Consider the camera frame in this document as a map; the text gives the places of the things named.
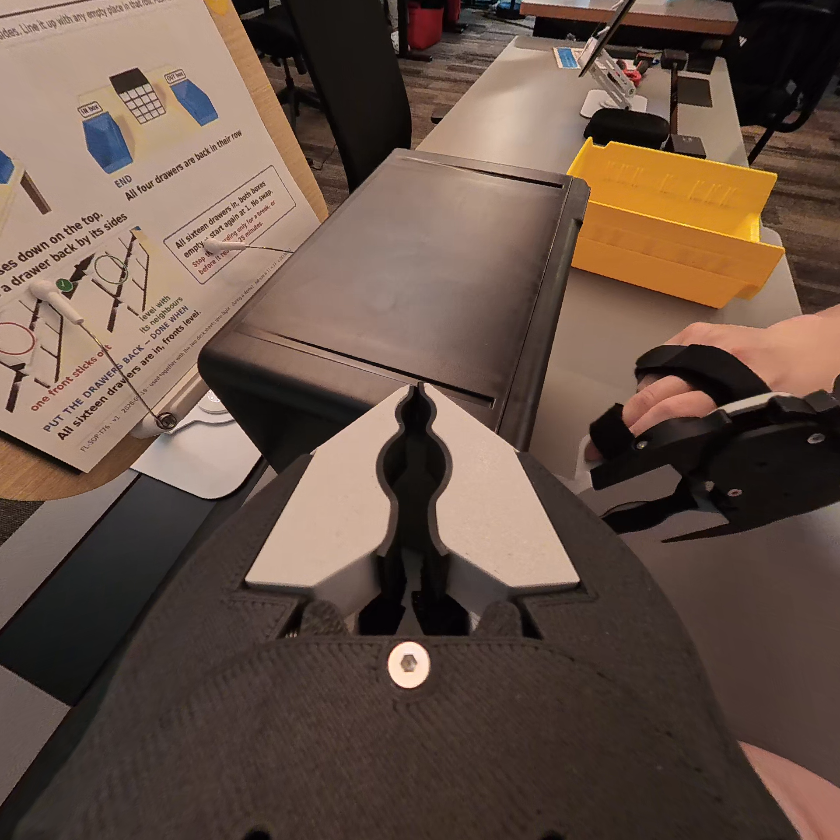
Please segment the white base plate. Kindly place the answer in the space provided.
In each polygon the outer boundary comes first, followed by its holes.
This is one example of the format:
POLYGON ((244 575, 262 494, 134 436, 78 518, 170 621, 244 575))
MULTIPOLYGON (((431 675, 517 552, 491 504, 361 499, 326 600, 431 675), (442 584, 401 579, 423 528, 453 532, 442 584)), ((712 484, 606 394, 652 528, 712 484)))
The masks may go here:
POLYGON ((259 459, 257 447, 209 391, 132 468, 194 496, 218 499, 239 488, 259 459))

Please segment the black office chair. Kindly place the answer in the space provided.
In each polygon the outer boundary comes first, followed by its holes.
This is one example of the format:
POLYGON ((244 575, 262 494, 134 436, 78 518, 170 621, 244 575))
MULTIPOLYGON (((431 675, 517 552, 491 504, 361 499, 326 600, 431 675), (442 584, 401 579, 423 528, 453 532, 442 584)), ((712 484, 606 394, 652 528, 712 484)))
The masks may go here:
POLYGON ((294 63, 299 75, 306 75, 308 69, 299 47, 291 19, 283 6, 271 6, 270 2, 256 2, 262 4, 264 10, 244 20, 246 34, 259 57, 267 56, 275 67, 283 69, 285 87, 278 90, 276 96, 282 107, 287 110, 287 118, 292 131, 297 131, 297 119, 300 115, 300 105, 320 110, 319 98, 311 91, 297 87, 292 78, 289 61, 294 63))
POLYGON ((377 1, 284 1, 350 192, 412 146, 403 76, 377 1))
POLYGON ((811 117, 839 57, 838 2, 734 3, 738 24, 723 46, 742 127, 764 133, 755 162, 775 133, 792 133, 811 117))

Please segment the instruction poster on board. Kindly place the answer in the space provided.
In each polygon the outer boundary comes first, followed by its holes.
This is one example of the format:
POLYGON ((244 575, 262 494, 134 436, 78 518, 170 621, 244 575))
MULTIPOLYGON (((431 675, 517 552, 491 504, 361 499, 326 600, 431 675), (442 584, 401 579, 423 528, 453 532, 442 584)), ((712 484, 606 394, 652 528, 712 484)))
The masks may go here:
MULTIPOLYGON (((288 168, 297 188, 312 211, 323 223, 328 217, 320 187, 291 129, 257 52, 251 45, 245 27, 232 7, 225 15, 216 15, 207 6, 225 47, 242 77, 259 118, 288 168)), ((77 473, 46 455, 36 452, 12 438, 2 436, 2 501, 53 501, 95 490, 129 469, 155 441, 155 437, 137 439, 126 434, 104 460, 87 474, 77 473)))

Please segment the red storage bin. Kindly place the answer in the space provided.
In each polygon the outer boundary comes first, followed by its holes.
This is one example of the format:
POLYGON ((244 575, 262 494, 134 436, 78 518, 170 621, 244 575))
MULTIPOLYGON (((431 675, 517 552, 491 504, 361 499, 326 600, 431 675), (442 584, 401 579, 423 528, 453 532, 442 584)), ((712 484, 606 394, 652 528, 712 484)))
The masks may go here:
POLYGON ((426 50, 442 37, 445 6, 440 2, 407 3, 407 44, 410 50, 426 50))

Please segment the wooden office desk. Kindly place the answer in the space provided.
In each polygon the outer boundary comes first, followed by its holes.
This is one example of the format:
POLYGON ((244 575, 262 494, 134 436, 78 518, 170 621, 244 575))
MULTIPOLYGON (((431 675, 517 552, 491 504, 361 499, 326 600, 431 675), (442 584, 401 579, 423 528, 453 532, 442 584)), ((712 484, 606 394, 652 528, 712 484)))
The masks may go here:
MULTIPOLYGON (((622 2, 521 1, 521 13, 566 23, 607 24, 622 2)), ((730 35, 739 19, 729 2, 636 1, 623 22, 626 25, 701 35, 730 35)))

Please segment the metal poster clamp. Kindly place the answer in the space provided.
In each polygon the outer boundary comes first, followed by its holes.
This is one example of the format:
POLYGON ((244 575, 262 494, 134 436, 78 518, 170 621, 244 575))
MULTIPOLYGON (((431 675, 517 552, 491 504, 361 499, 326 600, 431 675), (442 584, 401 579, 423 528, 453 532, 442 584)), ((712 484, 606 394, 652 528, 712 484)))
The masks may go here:
POLYGON ((222 407, 221 410, 207 411, 207 407, 196 404, 190 412, 179 418, 174 413, 163 413, 163 425, 159 424, 159 417, 146 414, 142 421, 133 427, 130 435, 137 439, 154 438, 160 435, 174 435, 197 424, 225 425, 234 421, 231 414, 222 407))

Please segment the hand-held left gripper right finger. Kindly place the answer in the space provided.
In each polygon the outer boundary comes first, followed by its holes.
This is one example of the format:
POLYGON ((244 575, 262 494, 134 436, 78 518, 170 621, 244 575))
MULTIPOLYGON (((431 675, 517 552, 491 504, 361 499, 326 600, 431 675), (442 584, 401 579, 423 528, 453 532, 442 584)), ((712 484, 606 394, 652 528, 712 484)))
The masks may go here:
POLYGON ((448 593, 479 616, 493 602, 577 586, 519 452, 437 388, 422 391, 434 407, 428 432, 444 450, 433 514, 450 560, 448 593))

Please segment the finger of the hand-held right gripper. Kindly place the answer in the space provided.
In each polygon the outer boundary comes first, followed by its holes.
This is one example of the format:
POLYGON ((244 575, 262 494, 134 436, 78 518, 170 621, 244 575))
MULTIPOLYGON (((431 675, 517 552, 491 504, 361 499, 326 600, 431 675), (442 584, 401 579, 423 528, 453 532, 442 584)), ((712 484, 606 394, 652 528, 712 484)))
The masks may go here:
POLYGON ((696 539, 728 536, 741 532, 719 511, 681 511, 661 525, 662 543, 678 543, 696 539))
POLYGON ((601 520, 615 533, 641 532, 654 528, 684 511, 698 510, 698 502, 689 487, 677 487, 667 497, 636 500, 615 506, 601 515, 601 520))

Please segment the printed instruction poster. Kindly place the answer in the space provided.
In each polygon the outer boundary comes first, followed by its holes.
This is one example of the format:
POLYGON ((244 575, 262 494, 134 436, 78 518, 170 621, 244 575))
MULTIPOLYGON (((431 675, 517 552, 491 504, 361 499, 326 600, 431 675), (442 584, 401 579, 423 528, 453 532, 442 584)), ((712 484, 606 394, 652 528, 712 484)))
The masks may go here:
POLYGON ((2 2, 2 432, 88 472, 319 221, 204 2, 2 2))

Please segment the small white stand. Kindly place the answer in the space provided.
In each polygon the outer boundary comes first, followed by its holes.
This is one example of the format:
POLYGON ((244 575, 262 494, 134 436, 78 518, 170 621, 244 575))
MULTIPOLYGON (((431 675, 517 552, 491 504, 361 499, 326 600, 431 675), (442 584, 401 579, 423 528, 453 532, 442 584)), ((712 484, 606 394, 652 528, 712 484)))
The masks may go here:
POLYGON ((627 67, 624 59, 601 53, 598 57, 590 57, 586 67, 581 74, 593 78, 595 89, 588 92, 581 106, 583 118, 590 119, 601 109, 646 113, 648 100, 636 93, 635 81, 640 81, 641 75, 634 64, 627 67))

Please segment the person's left forearm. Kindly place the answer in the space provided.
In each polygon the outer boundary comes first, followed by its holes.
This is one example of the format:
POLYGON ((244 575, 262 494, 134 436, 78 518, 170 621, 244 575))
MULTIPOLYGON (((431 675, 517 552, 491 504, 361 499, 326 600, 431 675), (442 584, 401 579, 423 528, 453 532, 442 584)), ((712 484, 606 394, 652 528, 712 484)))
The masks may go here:
POLYGON ((739 745, 800 838, 839 838, 837 786, 772 752, 746 742, 739 745))

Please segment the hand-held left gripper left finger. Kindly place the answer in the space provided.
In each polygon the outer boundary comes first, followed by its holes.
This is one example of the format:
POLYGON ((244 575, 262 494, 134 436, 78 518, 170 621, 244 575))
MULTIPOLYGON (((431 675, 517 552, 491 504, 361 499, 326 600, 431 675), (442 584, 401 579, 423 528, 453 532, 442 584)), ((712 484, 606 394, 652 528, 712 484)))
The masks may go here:
POLYGON ((303 595, 357 613, 380 591, 376 557, 393 536, 392 493, 379 477, 404 386, 311 453, 289 501, 247 572, 249 588, 303 595))

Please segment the yellow storage bin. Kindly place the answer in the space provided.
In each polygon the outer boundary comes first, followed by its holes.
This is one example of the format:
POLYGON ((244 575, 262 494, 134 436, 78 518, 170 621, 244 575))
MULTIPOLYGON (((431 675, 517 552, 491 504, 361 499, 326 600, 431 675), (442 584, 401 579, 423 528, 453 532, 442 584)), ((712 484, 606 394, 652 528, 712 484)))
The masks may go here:
POLYGON ((774 173, 588 139, 568 175, 591 188, 574 268, 723 308, 784 255, 760 235, 774 173))

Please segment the black drawer cabinet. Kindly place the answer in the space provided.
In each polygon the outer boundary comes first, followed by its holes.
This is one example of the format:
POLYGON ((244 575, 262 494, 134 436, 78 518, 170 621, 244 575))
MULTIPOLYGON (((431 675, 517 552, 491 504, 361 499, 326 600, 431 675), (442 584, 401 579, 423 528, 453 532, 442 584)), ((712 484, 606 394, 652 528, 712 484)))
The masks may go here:
POLYGON ((589 198, 565 174, 395 151, 198 369, 276 473, 419 382, 528 450, 589 198))

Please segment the black tablet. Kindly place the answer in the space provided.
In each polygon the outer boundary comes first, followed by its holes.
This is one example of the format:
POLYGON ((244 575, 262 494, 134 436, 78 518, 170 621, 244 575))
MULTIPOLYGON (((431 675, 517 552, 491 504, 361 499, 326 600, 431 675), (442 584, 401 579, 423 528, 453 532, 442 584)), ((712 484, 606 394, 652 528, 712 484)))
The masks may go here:
POLYGON ((583 52, 578 59, 581 69, 579 77, 583 77, 588 71, 590 71, 591 68, 593 68, 596 60, 603 52, 606 45, 610 42, 611 38, 616 34, 634 4, 635 1, 630 0, 618 3, 613 9, 613 14, 607 25, 586 42, 583 52))

